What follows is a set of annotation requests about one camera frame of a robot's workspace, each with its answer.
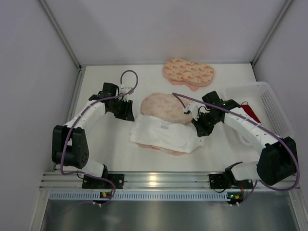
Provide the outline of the white bra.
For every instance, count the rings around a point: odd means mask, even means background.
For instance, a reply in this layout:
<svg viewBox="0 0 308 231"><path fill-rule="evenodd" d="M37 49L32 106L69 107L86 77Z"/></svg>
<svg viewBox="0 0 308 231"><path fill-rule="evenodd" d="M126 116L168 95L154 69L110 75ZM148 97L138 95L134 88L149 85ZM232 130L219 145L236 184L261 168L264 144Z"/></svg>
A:
<svg viewBox="0 0 308 231"><path fill-rule="evenodd" d="M129 140L141 147L173 155L191 153L205 143L190 125L171 123L142 114L131 124Z"/></svg>

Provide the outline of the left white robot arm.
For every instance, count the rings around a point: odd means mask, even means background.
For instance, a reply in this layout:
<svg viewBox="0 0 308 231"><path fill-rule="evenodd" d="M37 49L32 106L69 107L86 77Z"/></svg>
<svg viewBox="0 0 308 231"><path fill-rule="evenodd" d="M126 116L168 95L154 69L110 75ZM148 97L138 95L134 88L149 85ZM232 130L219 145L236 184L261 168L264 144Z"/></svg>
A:
<svg viewBox="0 0 308 231"><path fill-rule="evenodd" d="M95 178L106 178L107 167L90 157L86 132L90 131L96 121L106 113L115 118L135 121L132 112L133 101L127 98L134 88L119 87L112 83L104 83L103 89L89 97L86 106L71 121L57 125L52 131L51 159L64 167L75 167L73 173L92 175Z"/></svg>

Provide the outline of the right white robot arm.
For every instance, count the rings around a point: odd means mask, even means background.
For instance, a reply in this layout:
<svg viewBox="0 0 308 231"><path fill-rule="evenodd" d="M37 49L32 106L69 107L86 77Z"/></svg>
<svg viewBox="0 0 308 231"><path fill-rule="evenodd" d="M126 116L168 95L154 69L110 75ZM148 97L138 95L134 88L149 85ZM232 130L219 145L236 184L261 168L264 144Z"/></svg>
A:
<svg viewBox="0 0 308 231"><path fill-rule="evenodd" d="M281 138L262 127L235 101L224 101L215 91L202 97L205 113L192 120L199 137L208 136L219 122L236 130L257 151L257 161L233 164L229 170L236 181L260 180L272 186L296 174L298 170L295 141Z"/></svg>

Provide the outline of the pink mesh laundry bag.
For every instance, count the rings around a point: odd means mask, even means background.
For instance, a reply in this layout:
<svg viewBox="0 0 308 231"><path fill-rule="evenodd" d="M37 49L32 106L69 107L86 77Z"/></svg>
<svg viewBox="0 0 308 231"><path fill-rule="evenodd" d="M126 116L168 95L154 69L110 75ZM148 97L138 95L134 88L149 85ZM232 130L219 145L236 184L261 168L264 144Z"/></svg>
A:
<svg viewBox="0 0 308 231"><path fill-rule="evenodd" d="M171 123L190 125L195 128L191 121L191 114L186 115L183 112L183 106L191 103L190 100L183 100L180 103L172 94L153 93L147 96L141 103L141 113L145 116L154 116Z"/></svg>

